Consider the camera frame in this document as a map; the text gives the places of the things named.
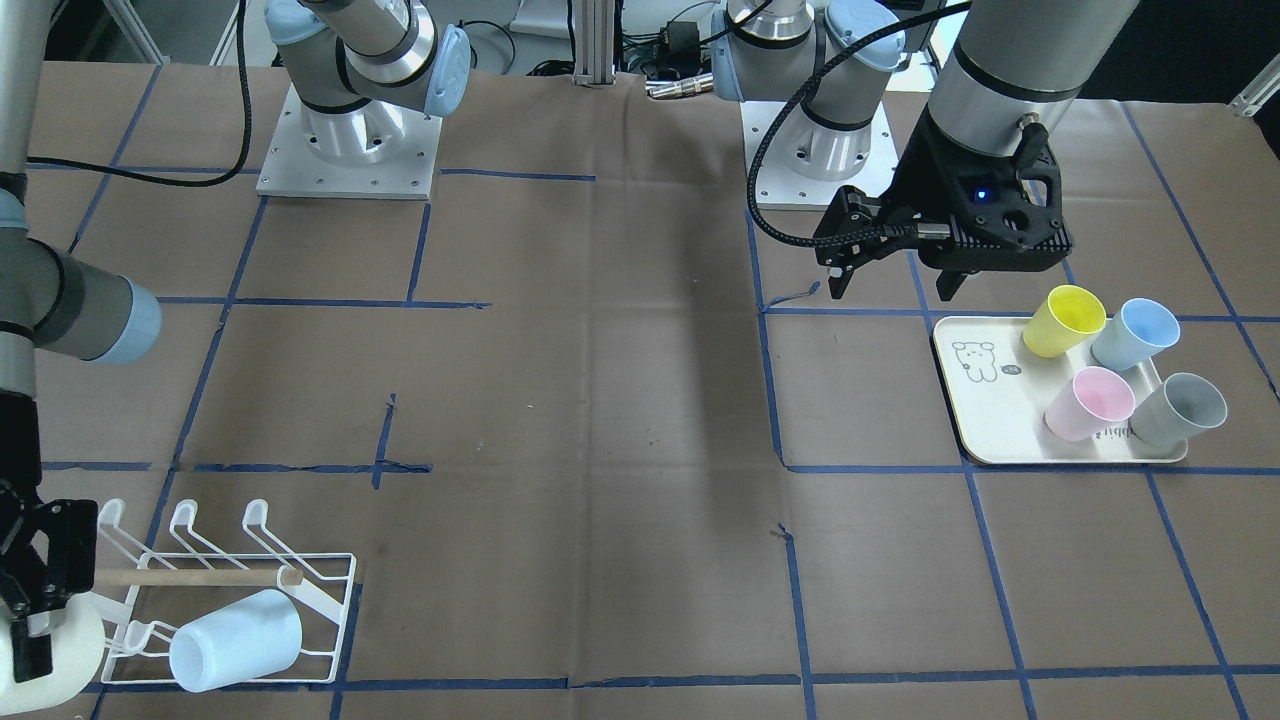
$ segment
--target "blue cup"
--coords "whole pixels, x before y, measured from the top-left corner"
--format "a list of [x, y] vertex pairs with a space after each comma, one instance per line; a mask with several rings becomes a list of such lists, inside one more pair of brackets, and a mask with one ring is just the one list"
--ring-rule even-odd
[[1093, 357], [1103, 368], [1120, 373], [1171, 347], [1180, 336], [1178, 318], [1167, 307], [1134, 297], [1120, 306], [1093, 340]]

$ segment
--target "wooden stick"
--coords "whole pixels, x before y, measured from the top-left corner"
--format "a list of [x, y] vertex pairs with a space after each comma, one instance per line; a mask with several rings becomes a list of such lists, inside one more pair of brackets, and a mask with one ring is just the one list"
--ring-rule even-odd
[[[108, 570], [93, 573], [95, 585], [170, 585], [170, 587], [238, 587], [274, 588], [279, 568], [260, 570]], [[302, 570], [288, 568], [279, 573], [282, 585], [301, 585]]]

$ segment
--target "plastic cup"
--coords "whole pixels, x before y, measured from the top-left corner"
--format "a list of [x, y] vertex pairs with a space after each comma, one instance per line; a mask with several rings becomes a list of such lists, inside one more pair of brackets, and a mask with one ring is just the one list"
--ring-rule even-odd
[[1116, 316], [1093, 338], [1093, 357], [1117, 373], [1171, 347], [1181, 336], [1178, 318], [1167, 307], [1134, 297], [1120, 306]]
[[1128, 420], [1134, 402], [1133, 388], [1124, 378], [1106, 368], [1091, 365], [1075, 373], [1071, 382], [1057, 393], [1044, 411], [1044, 424], [1057, 437], [1079, 442]]
[[1142, 401], [1129, 427], [1143, 442], [1170, 447], [1226, 421], [1226, 398], [1193, 373], [1174, 373]]
[[182, 689], [200, 693], [285, 670], [301, 651], [297, 607], [280, 591], [265, 589], [179, 628], [169, 670]]
[[1041, 357], [1057, 357], [1098, 334], [1106, 322], [1107, 310], [1092, 292], [1074, 284], [1060, 284], [1050, 291], [1027, 323], [1023, 342]]

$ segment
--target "white tray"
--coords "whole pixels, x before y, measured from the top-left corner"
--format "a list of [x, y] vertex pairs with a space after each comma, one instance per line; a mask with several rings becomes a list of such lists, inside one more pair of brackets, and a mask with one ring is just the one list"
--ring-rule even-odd
[[[933, 328], [933, 350], [942, 369], [960, 442], [992, 465], [1176, 462], [1187, 441], [1160, 448], [1138, 439], [1128, 423], [1093, 438], [1066, 442], [1044, 425], [1044, 409], [1076, 370], [1097, 365], [1089, 343], [1046, 360], [1023, 345], [1027, 318], [950, 316]], [[1151, 360], [1120, 375], [1138, 402], [1160, 384]]]

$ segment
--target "bear drawing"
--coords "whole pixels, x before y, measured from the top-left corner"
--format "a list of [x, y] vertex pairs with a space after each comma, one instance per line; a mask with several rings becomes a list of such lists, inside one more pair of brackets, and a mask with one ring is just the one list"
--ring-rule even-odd
[[960, 365], [975, 383], [996, 382], [996, 345], [992, 342], [952, 342]]

